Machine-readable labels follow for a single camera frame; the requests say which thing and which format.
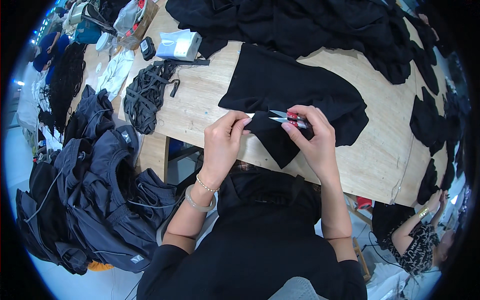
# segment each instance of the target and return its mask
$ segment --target scissor blade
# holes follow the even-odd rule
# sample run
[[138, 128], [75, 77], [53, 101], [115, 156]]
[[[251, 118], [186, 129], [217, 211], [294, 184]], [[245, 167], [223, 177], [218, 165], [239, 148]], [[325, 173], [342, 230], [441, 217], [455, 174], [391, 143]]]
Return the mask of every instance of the scissor blade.
[[287, 120], [285, 118], [272, 117], [272, 118], [269, 118], [269, 119], [275, 120], [275, 121], [280, 122], [280, 123], [289, 122], [289, 120]]
[[286, 117], [287, 117], [287, 113], [286, 113], [286, 112], [283, 112], [283, 111], [271, 110], [271, 112], [273, 112], [274, 114], [277, 114], [277, 115], [281, 116], [282, 118], [286, 118]]

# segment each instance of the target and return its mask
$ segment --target bracelet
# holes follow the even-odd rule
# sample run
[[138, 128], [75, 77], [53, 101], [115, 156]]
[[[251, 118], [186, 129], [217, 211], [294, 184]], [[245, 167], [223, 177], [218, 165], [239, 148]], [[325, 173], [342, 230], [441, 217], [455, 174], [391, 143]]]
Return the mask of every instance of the bracelet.
[[428, 206], [424, 206], [421, 210], [419, 210], [418, 215], [420, 217], [420, 220], [422, 220], [428, 213], [429, 213]]
[[201, 211], [203, 213], [211, 211], [216, 205], [215, 195], [212, 195], [212, 202], [210, 206], [205, 207], [205, 206], [198, 205], [193, 201], [192, 196], [190, 195], [190, 192], [192, 191], [193, 186], [194, 184], [190, 185], [185, 191], [185, 199], [187, 199], [188, 203], [190, 203], [190, 205], [198, 211]]
[[204, 183], [201, 182], [200, 179], [198, 178], [198, 174], [197, 174], [197, 181], [198, 181], [198, 183], [199, 183], [201, 186], [203, 186], [204, 188], [206, 188], [207, 191], [209, 191], [209, 192], [218, 192], [218, 191], [220, 190], [220, 187], [218, 187], [218, 189], [216, 189], [216, 190], [212, 190], [212, 189], [210, 189], [209, 187], [207, 187], [206, 185], [204, 185]]

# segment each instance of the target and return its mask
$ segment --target hand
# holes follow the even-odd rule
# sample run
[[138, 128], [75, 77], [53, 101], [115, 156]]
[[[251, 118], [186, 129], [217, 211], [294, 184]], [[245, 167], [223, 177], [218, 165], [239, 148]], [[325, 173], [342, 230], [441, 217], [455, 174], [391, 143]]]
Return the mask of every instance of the hand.
[[311, 140], [307, 140], [295, 126], [290, 123], [282, 123], [282, 128], [303, 152], [308, 165], [320, 182], [328, 180], [332, 176], [339, 177], [335, 157], [335, 129], [330, 125], [324, 113], [319, 108], [304, 105], [295, 105], [288, 111], [306, 117], [313, 127], [315, 136]]
[[217, 189], [232, 168], [240, 137], [250, 133], [243, 128], [251, 120], [244, 112], [231, 110], [205, 128], [204, 165], [198, 177], [210, 189]]
[[444, 211], [447, 206], [447, 195], [448, 191], [444, 191], [440, 196], [440, 211]]
[[419, 18], [420, 20], [422, 20], [425, 24], [427, 24], [428, 26], [430, 26], [430, 24], [428, 23], [428, 17], [426, 15], [424, 15], [423, 13], [419, 13]]
[[435, 194], [430, 197], [430, 200], [427, 202], [429, 212], [437, 211], [438, 205], [440, 204], [440, 197], [442, 196], [443, 191], [438, 190]]

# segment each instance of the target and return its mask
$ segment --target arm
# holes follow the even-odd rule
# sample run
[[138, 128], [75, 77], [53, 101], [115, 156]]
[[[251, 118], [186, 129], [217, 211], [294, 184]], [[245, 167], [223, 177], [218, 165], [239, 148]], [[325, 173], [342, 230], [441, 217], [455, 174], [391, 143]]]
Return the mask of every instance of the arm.
[[447, 202], [447, 193], [448, 191], [444, 191], [442, 195], [440, 196], [440, 208], [436, 212], [436, 214], [433, 216], [432, 220], [430, 221], [430, 224], [433, 225], [435, 229], [437, 229], [438, 226], [438, 221], [440, 220], [440, 217], [444, 213], [445, 207], [446, 207], [446, 202]]
[[60, 32], [57, 32], [57, 33], [55, 34], [55, 38], [53, 39], [52, 45], [47, 48], [47, 53], [48, 53], [48, 54], [50, 54], [50, 52], [52, 52], [52, 48], [53, 48], [53, 46], [55, 46], [55, 44], [57, 43], [59, 37], [60, 37]]
[[[245, 113], [231, 110], [205, 129], [204, 165], [198, 178], [210, 189], [216, 190], [228, 175], [240, 150], [240, 137], [250, 133], [243, 127], [251, 120]], [[209, 206], [213, 194], [197, 181], [190, 193], [192, 200], [201, 206]], [[162, 245], [174, 245], [193, 253], [205, 217], [206, 213], [184, 201], [170, 221]]]
[[[427, 203], [429, 211], [433, 211], [438, 207], [441, 194], [442, 190], [439, 190], [431, 196]], [[419, 222], [419, 215], [414, 214], [392, 233], [392, 243], [400, 255], [403, 255], [412, 243], [413, 238], [409, 234]]]
[[322, 184], [322, 232], [333, 246], [338, 261], [357, 260], [353, 250], [352, 223], [340, 184], [335, 157], [335, 129], [322, 111], [313, 106], [296, 105], [288, 111], [305, 116], [313, 127], [314, 137], [307, 140], [289, 123], [282, 128], [300, 148]]

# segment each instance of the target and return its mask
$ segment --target gold bracelet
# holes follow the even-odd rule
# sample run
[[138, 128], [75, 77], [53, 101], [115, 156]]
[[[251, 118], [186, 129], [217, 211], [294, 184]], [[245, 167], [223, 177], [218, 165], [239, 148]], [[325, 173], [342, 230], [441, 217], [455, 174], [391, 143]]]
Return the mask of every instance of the gold bracelet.
[[201, 186], [203, 186], [204, 188], [206, 188], [207, 191], [209, 191], [209, 192], [218, 192], [218, 191], [220, 190], [220, 187], [218, 187], [218, 189], [216, 189], [216, 190], [212, 190], [212, 189], [210, 189], [209, 187], [207, 187], [206, 185], [204, 185], [204, 183], [201, 182], [200, 179], [198, 179], [198, 174], [197, 174], [197, 181], [198, 181], [198, 183], [199, 183]]
[[418, 212], [420, 220], [422, 220], [428, 213], [429, 213], [429, 209], [428, 209], [428, 206], [426, 205]]

